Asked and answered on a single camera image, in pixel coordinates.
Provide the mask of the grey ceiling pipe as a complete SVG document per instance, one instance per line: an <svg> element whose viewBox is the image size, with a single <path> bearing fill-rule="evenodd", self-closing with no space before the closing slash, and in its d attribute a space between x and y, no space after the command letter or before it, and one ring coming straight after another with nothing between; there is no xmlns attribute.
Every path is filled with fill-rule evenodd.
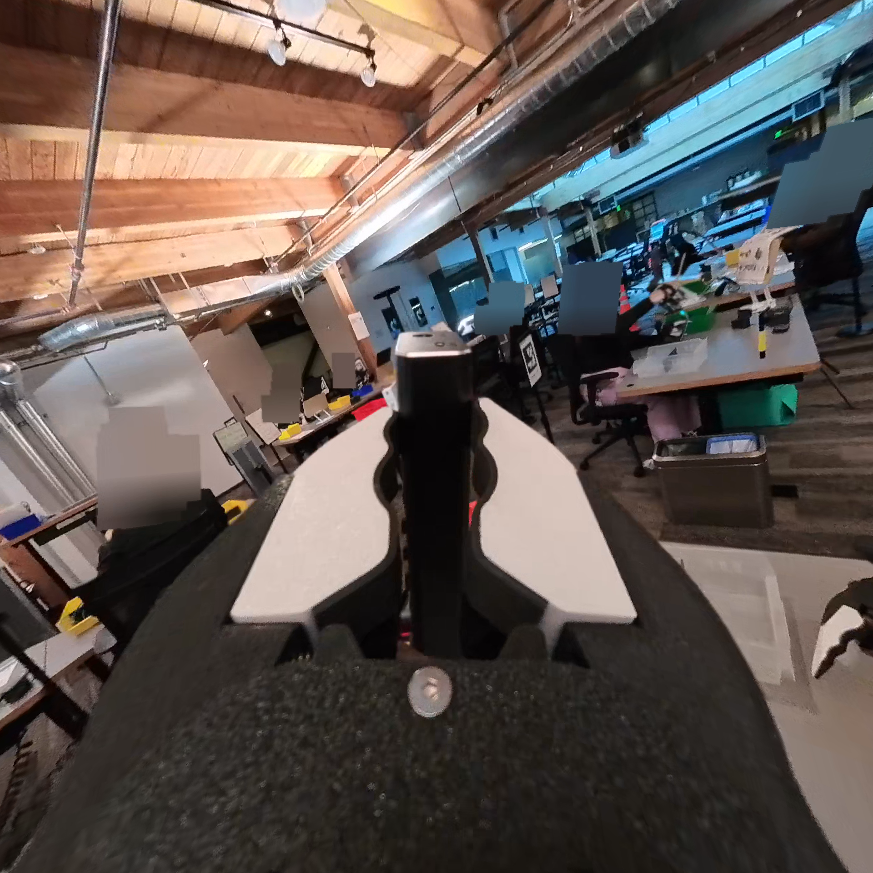
<svg viewBox="0 0 873 873"><path fill-rule="evenodd" d="M85 168L82 179L76 238L72 248L73 260L70 269L70 288L67 295L67 306L70 309L72 309L77 302L80 283L84 273L84 253L93 199L93 186L97 161L99 158L107 93L112 74L122 5L122 1L104 2L103 17L100 27L100 40L98 42L97 71L94 81L92 113L85 150Z"/></svg>

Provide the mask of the green tray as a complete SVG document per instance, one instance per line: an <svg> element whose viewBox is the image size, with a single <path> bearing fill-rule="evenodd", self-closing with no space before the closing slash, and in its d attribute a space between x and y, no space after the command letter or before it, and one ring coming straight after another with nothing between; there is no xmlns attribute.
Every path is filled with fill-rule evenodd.
<svg viewBox="0 0 873 873"><path fill-rule="evenodd" d="M665 322L668 334L671 337L682 339L707 333L715 325L716 310L715 306L707 304L673 313Z"/></svg>

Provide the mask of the black disc pole stand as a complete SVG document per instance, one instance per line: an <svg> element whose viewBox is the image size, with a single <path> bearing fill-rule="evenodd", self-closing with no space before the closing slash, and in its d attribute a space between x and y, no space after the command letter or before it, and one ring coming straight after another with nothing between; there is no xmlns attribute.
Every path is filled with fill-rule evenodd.
<svg viewBox="0 0 873 873"><path fill-rule="evenodd" d="M374 301L381 306L382 317L393 341L406 329L395 301L395 296L400 295L400 293L400 286L391 286L374 295Z"/></svg>

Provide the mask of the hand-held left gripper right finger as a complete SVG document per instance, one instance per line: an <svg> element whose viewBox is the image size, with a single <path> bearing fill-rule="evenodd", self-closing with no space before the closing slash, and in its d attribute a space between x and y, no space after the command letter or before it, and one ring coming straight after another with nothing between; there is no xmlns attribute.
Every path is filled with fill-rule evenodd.
<svg viewBox="0 0 873 873"><path fill-rule="evenodd" d="M471 606L501 633L630 625L637 610L573 464L494 401L480 449L486 488L472 523Z"/></svg>

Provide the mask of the silver spiral air duct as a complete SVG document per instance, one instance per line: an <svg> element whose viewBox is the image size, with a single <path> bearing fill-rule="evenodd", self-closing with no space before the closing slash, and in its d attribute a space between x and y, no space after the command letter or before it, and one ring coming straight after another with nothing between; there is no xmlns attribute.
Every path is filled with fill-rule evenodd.
<svg viewBox="0 0 873 873"><path fill-rule="evenodd" d="M483 154L522 121L538 112L579 79L662 20L680 3L636 1L604 20L593 17L577 25L550 51L523 64L494 97L492 108L482 115L469 111L436 145L418 153L409 166L376 194L343 219L338 228L316 241L289 271L226 279L194 286L139 308L99 311L55 326L39 335L36 348L49 355L88 345L126 332L164 329L190 321L224 314L225 311L258 306L293 293L303 300L303 286L320 278L328 267L362 246L390 222L412 210L456 171Z"/></svg>

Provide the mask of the pink cloth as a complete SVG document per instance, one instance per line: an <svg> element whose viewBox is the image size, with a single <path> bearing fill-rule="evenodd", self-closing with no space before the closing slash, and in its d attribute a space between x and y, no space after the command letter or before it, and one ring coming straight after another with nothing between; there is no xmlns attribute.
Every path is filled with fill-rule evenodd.
<svg viewBox="0 0 873 873"><path fill-rule="evenodd" d="M622 366L607 366L606 373L613 373L610 380L599 382L596 402L599 406L642 406L646 410L649 434L654 442L676 440L694 436L702 426L697 399L689 395L648 395L630 399L618 397L618 387L628 370Z"/></svg>

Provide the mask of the clear plastic container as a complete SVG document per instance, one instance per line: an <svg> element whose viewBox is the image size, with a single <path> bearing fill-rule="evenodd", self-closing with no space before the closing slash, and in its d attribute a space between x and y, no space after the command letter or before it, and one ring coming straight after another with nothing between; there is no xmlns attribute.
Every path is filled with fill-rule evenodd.
<svg viewBox="0 0 873 873"><path fill-rule="evenodd" d="M704 336L647 346L632 354L631 372L638 378L686 375L697 372L707 361L708 341Z"/></svg>

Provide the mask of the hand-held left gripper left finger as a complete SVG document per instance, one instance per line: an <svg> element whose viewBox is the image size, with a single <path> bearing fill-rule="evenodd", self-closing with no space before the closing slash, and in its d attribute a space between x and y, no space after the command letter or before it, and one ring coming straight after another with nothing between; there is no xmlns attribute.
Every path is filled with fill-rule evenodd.
<svg viewBox="0 0 873 873"><path fill-rule="evenodd" d="M394 473L378 410L311 455L286 496L229 617L235 624L382 626L399 616Z"/></svg>

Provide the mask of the green storage bin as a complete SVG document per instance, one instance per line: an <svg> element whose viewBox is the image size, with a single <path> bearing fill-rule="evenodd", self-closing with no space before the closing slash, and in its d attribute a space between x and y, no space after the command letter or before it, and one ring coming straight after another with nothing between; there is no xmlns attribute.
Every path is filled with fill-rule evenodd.
<svg viewBox="0 0 873 873"><path fill-rule="evenodd" d="M723 430L751 431L793 423L798 402L794 384L740 387L717 393L717 412Z"/></svg>

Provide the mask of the black track light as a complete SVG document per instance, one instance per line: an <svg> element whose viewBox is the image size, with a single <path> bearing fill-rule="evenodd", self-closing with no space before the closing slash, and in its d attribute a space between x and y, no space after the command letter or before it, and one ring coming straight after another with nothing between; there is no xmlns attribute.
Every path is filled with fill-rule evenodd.
<svg viewBox="0 0 873 873"><path fill-rule="evenodd" d="M278 16L261 12L227 1L196 1L197 5L220 12L224 15L236 16L246 21L267 28L272 37L268 42L266 54L276 66L284 66L292 48L291 36L299 36L312 42L327 45L337 50L356 53L366 59L361 70L360 79L368 89L374 89L377 82L376 52L369 45L359 45L344 38L326 34L306 25L293 23Z"/></svg>

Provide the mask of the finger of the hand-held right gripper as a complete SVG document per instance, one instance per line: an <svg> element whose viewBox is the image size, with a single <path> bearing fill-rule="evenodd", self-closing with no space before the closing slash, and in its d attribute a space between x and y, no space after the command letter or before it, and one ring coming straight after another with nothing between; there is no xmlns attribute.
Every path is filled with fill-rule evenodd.
<svg viewBox="0 0 873 873"><path fill-rule="evenodd" d="M822 677L855 643L869 655L869 593L841 592L824 608L813 650L812 677Z"/></svg>

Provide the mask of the steel trash bin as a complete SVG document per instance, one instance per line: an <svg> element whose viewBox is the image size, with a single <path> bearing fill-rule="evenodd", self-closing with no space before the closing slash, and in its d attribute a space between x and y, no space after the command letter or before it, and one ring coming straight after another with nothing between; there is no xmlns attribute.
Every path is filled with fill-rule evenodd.
<svg viewBox="0 0 873 873"><path fill-rule="evenodd" d="M659 441L652 462L672 524L747 529L773 525L762 435L740 432Z"/></svg>

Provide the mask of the black rectangular usb hub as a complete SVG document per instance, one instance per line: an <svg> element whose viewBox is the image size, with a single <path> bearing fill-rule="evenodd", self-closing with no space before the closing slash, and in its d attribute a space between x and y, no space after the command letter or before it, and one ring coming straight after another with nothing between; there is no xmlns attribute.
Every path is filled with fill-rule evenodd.
<svg viewBox="0 0 873 873"><path fill-rule="evenodd" d="M451 331L402 333L395 348L396 446L413 644L462 655L472 483L472 351Z"/></svg>

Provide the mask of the black office chair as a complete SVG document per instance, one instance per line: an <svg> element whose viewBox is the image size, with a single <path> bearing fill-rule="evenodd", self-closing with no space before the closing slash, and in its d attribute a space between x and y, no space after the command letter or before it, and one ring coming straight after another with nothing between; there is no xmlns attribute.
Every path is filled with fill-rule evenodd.
<svg viewBox="0 0 873 873"><path fill-rule="evenodd" d="M854 322L842 328L840 338L869 335L871 324L861 299L863 261L857 236L871 207L871 192L864 191L851 213L829 217L820 224L803 225L789 231L780 249L793 265L794 284L809 311L823 304L851 306Z"/></svg>
<svg viewBox="0 0 873 873"><path fill-rule="evenodd" d="M602 388L618 377L617 372L585 376L570 389L570 412L577 426L592 426L594 449L586 453L578 464L581 472L590 468L591 461L606 450L624 443L634 460L634 477L644 477L646 468L637 445L637 439L648 433L647 409L639 403L613 403L604 405L600 395Z"/></svg>

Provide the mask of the yellow storage bin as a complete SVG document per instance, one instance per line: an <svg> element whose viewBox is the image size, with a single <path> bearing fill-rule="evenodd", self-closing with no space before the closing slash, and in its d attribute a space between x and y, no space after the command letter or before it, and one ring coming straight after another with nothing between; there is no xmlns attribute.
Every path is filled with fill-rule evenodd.
<svg viewBox="0 0 873 873"><path fill-rule="evenodd" d="M59 632L71 637L79 637L99 626L100 619L92 615L80 596L72 597L66 602L56 621Z"/></svg>

